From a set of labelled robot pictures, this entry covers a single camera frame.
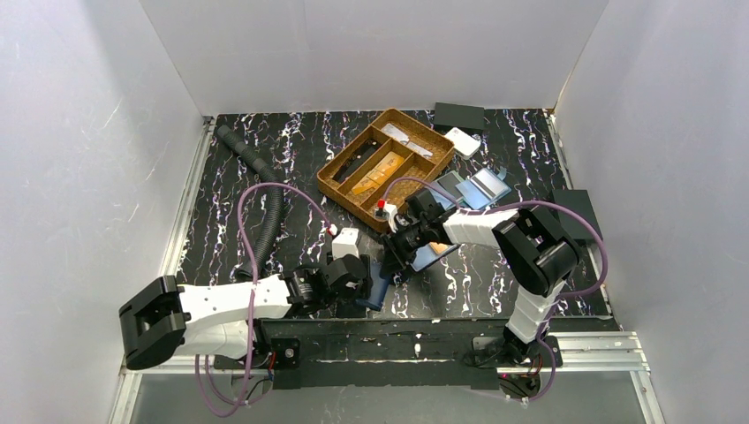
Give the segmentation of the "navy blue card holder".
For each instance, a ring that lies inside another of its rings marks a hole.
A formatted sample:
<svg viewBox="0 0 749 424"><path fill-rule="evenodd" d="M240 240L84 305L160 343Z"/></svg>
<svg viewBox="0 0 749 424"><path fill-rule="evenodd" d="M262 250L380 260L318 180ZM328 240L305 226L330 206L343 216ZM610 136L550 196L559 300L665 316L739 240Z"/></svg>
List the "navy blue card holder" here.
<svg viewBox="0 0 749 424"><path fill-rule="evenodd" d="M390 276L382 276L379 269L371 273L371 283L367 287L366 293L354 300L358 307L365 307L376 312L382 310L384 300L391 284Z"/></svg>

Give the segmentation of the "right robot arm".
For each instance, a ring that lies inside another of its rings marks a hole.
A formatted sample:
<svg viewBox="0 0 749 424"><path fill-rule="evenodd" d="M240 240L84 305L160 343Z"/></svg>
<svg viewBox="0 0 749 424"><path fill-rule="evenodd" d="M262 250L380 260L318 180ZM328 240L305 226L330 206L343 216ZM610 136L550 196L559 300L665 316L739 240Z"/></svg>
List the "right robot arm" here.
<svg viewBox="0 0 749 424"><path fill-rule="evenodd" d="M541 204L523 203L503 211L468 213L446 209L426 188L407 201L405 215L381 235L380 276L410 267L422 247L478 245L497 249L518 283L511 318L498 346L484 360L519 363L536 356L547 330L545 321L564 283L580 264L578 243Z"/></svg>

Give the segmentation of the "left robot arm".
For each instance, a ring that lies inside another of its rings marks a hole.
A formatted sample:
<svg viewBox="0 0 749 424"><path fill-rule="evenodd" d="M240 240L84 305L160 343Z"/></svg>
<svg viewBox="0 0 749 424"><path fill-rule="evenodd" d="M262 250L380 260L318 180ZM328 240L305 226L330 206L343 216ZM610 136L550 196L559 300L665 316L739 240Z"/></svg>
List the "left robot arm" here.
<svg viewBox="0 0 749 424"><path fill-rule="evenodd" d="M371 258L347 254L323 265L215 286L178 284L160 276L118 310L125 366L162 365L173 356L246 357L260 342L258 320L304 317L356 298L371 285Z"/></svg>

